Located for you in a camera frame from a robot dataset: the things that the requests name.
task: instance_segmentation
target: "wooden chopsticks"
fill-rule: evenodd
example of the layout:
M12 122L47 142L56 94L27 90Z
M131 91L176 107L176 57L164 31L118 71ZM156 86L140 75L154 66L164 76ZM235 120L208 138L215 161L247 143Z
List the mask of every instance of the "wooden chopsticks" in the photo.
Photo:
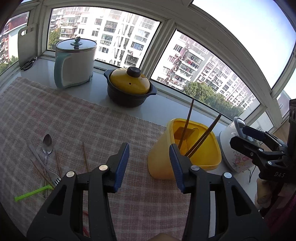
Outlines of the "wooden chopsticks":
M83 156L84 156L84 162L85 162L85 165L86 165L86 170L87 172L89 172L89 162L87 161L87 155L86 155L86 151L85 151L85 145L84 145L84 142L82 142L82 148L83 148Z
M40 173L40 175L44 178L44 180L47 181L48 184L50 186L52 186L52 188L55 188L55 186L52 184L52 182L38 169L38 167L35 165L35 163L32 161L32 159L30 159L30 161L33 163L34 167L37 169L37 171Z
M189 151L186 152L185 156L189 158L197 151L197 149L202 145L208 135L211 133L215 125L218 123L219 119L221 118L221 114L217 116L217 118L213 121L213 123L209 126L209 128L204 132L204 134L198 139L198 141L190 148Z
M179 150L180 150L180 148L182 146L182 142L183 142L183 139L184 139L184 136L185 136L185 133L186 133L186 129L187 129L188 123L189 123L189 119L190 119L190 115L191 115L193 103L194 103L194 98L192 98L190 109L189 109L188 116L187 116L187 120L185 122L184 130L183 130L183 133L181 135L181 139L180 139L180 142L179 142L179 145L178 145Z
M56 161L57 161L57 167L58 167L58 169L59 169L59 176L60 176L60 178L62 178L63 176L62 176L61 167L60 167L60 165L59 165L59 156L58 156L58 154L57 154L57 150L56 150Z

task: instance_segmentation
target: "glass window pane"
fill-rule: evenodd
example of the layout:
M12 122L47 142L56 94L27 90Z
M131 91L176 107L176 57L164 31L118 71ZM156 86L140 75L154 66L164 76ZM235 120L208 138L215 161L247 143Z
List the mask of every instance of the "glass window pane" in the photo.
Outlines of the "glass window pane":
M270 118L268 117L268 115L266 114L266 112L264 112L252 125L251 127L259 130L259 131L270 131L270 129L273 127L274 125L272 124Z
M217 19L244 45L272 87L296 39L279 6L272 0L194 0L193 4Z
M0 74L18 61L17 35L28 23L30 12L10 18L0 34Z
M296 98L296 69L292 74L289 82L286 84L283 91L277 97L277 101L279 104L279 108L281 110L281 116L284 115L289 111L289 100Z
M139 67L159 23L108 8L55 8L49 25L48 49L55 50L58 42L80 36L97 42L96 60L125 68Z
M175 31L152 74L153 80L194 97L232 120L245 112L247 117L256 109L259 102L253 93L222 60L191 38L184 39Z

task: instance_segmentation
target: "lid knob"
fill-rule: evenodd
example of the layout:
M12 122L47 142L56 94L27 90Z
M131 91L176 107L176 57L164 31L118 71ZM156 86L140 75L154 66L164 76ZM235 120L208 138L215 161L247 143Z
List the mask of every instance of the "lid knob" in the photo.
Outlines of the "lid knob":
M131 66L127 69L126 73L131 77L139 78L141 75L141 70L139 68Z
M80 42L80 40L81 40L81 37L78 36L75 38L75 41L70 44L74 46L82 45L82 42Z

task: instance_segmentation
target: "white cutting board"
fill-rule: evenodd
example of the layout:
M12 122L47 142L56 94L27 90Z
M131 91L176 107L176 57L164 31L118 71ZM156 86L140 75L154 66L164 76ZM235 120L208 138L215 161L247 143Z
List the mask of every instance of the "white cutting board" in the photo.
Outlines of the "white cutting board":
M17 38L19 66L37 56L36 33L37 25L35 23L19 30Z

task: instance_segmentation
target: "rice cooker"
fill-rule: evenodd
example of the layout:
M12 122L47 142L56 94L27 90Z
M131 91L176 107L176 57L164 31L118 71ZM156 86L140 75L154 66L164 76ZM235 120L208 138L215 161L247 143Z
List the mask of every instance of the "rice cooker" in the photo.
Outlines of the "rice cooker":
M244 172L251 167L254 167L254 164L252 163L252 159L231 148L230 139L234 136L239 136L254 145L259 146L257 140L242 132L242 128L245 125L245 122L241 118L235 117L233 122L226 127L225 130L221 131L218 138L222 159L224 159L228 167L235 172Z

